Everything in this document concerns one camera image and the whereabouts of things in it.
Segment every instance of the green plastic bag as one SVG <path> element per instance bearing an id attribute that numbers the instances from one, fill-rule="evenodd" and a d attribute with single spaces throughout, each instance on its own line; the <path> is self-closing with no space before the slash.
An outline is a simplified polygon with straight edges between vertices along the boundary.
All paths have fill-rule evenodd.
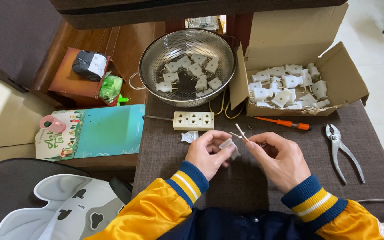
<path id="1" fill-rule="evenodd" d="M 104 80 L 100 96 L 108 103 L 114 101 L 114 98 L 120 95 L 122 78 L 109 74 Z"/>

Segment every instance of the electrical socket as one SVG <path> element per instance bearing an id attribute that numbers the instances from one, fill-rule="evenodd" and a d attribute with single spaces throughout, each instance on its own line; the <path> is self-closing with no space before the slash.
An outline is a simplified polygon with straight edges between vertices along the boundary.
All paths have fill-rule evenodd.
<path id="1" fill-rule="evenodd" d="M 214 112 L 174 112 L 174 130 L 208 131 L 214 129 Z"/>

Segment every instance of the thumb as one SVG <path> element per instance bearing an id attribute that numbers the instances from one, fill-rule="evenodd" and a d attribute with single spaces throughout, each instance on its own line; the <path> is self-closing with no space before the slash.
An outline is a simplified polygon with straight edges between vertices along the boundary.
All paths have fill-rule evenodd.
<path id="1" fill-rule="evenodd" d="M 266 161 L 272 159 L 257 143 L 248 141 L 245 145 L 261 165 L 264 166 Z"/>
<path id="2" fill-rule="evenodd" d="M 236 150 L 235 146 L 230 145 L 222 150 L 220 152 L 213 155 L 216 158 L 216 164 L 220 166 L 224 161 L 226 161 L 230 156 L 233 154 L 233 152 Z"/>

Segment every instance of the striped cuff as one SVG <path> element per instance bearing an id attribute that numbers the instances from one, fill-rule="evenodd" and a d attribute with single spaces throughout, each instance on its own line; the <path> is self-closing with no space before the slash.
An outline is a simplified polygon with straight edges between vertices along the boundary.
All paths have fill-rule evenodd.
<path id="1" fill-rule="evenodd" d="M 337 217 L 348 203 L 345 199 L 325 191 L 315 175 L 311 175 L 285 194 L 281 201 L 313 232 Z"/>
<path id="2" fill-rule="evenodd" d="M 209 187 L 204 174 L 190 162 L 183 161 L 180 169 L 165 180 L 192 209 L 193 204 Z"/>

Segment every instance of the person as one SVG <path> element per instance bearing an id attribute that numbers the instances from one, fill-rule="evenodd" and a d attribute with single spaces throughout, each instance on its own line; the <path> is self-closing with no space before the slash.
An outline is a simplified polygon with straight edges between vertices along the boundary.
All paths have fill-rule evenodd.
<path id="1" fill-rule="evenodd" d="M 295 214 L 235 216 L 220 208 L 193 208 L 219 167 L 228 166 L 235 147 L 218 146 L 231 137 L 210 130 L 194 140 L 173 177 L 157 178 L 103 231 L 85 239 L 384 239 L 375 216 L 353 200 L 328 193 L 311 175 L 299 146 L 273 132 L 248 138 L 246 146 Z"/>

